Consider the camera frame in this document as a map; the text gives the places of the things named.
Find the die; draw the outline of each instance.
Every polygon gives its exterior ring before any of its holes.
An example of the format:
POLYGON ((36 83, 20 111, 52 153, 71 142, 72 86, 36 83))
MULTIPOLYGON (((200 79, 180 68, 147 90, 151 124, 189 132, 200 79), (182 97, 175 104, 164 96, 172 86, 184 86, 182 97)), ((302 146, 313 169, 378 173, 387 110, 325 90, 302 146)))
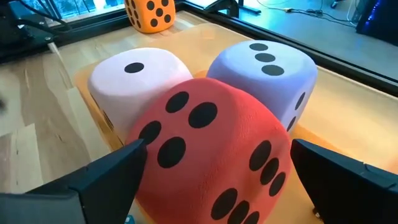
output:
POLYGON ((174 23, 174 0, 124 0, 124 5, 130 23, 140 32, 160 32, 174 23))
POLYGON ((249 40, 220 53, 207 77, 250 93, 291 131, 312 93, 317 73, 313 60, 293 47, 249 40))
POLYGON ((211 78, 155 100, 126 143, 135 139, 148 151, 136 198, 155 223, 263 223, 290 173, 290 140, 276 117, 211 78))
POLYGON ((169 51, 140 48, 98 64, 88 89, 108 125, 124 142, 135 119, 152 100, 191 78, 184 63, 169 51))

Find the black metal frame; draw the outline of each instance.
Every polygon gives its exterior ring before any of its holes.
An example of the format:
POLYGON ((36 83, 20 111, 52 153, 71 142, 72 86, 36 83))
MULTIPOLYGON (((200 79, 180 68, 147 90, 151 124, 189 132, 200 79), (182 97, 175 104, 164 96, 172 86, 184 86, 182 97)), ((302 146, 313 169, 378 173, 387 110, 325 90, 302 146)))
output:
MULTIPOLYGON (((239 32, 253 39, 271 40, 295 47, 308 54, 317 65, 339 73, 345 77, 356 80, 375 89, 381 90, 393 96, 398 96, 398 80, 376 73, 340 58, 328 55, 319 50, 311 48, 306 44, 297 42, 291 38, 276 34, 267 29, 252 25, 238 18, 228 17, 223 13, 205 13, 203 7, 186 0, 176 1, 177 11, 187 11, 203 19, 219 24, 223 27, 239 32)), ((71 22, 73 30, 67 35, 54 38, 57 46, 63 46, 83 39, 88 39, 113 30, 130 26, 129 19, 124 9, 106 14, 89 17, 80 21, 71 22)), ((62 26, 54 27, 59 31, 65 30, 62 26)), ((29 54, 36 54, 48 50, 47 46, 41 46, 31 50, 29 54)))

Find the orange die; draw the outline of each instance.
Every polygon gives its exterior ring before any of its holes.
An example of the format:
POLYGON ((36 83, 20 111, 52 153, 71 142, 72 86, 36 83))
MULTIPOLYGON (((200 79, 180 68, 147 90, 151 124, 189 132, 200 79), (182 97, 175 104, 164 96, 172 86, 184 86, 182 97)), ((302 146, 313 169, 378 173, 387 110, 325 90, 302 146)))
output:
POLYGON ((175 19, 174 0, 124 0, 134 28, 143 33, 168 29, 175 19))

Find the wooden floor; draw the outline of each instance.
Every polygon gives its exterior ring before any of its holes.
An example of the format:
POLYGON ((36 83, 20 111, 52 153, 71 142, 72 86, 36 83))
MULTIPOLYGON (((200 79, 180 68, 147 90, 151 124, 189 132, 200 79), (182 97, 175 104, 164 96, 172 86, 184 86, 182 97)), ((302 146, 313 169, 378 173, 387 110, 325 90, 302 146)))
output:
POLYGON ((206 21, 179 12, 169 30, 145 35, 132 27, 0 66, 0 192, 20 193, 109 153, 78 90, 82 67, 206 21))

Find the red die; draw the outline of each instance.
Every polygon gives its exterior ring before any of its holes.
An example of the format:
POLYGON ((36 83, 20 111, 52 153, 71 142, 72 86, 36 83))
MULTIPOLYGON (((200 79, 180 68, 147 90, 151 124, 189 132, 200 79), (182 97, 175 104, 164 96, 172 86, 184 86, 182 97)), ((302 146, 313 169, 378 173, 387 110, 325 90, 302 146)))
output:
POLYGON ((158 224, 263 223, 290 172, 284 127, 246 92, 185 81, 138 118, 148 157, 137 199, 158 224))

